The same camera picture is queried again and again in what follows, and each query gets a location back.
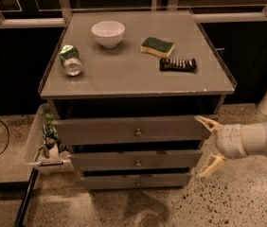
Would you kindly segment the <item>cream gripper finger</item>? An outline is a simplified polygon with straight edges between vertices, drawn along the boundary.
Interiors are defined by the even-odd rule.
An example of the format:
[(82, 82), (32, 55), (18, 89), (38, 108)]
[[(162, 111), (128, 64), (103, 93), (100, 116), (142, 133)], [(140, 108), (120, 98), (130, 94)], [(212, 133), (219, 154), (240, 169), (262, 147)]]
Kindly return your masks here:
[(221, 154), (210, 153), (205, 165), (199, 170), (198, 176), (206, 178), (220, 170), (227, 163), (227, 158)]
[(210, 132), (217, 132), (223, 126), (217, 121), (201, 115), (196, 115), (195, 119), (200, 122), (205, 128), (207, 128)]

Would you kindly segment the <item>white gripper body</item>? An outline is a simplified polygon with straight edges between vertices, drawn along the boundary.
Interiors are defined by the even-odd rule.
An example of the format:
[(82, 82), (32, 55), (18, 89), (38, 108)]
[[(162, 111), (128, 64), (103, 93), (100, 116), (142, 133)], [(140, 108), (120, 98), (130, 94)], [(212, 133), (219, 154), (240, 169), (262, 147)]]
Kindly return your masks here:
[(219, 152), (229, 159), (247, 156), (241, 138), (241, 125), (224, 125), (215, 134), (215, 143)]

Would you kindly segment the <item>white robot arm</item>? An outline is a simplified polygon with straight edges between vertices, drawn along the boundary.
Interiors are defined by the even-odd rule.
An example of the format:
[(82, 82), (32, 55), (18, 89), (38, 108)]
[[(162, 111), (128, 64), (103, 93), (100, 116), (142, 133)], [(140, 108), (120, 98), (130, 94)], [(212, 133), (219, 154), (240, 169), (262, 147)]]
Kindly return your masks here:
[(267, 157), (267, 121), (249, 125), (222, 125), (212, 119), (197, 115), (195, 119), (203, 124), (215, 137), (218, 154), (211, 153), (198, 176), (206, 178), (221, 169), (228, 160), (237, 160), (251, 155)]

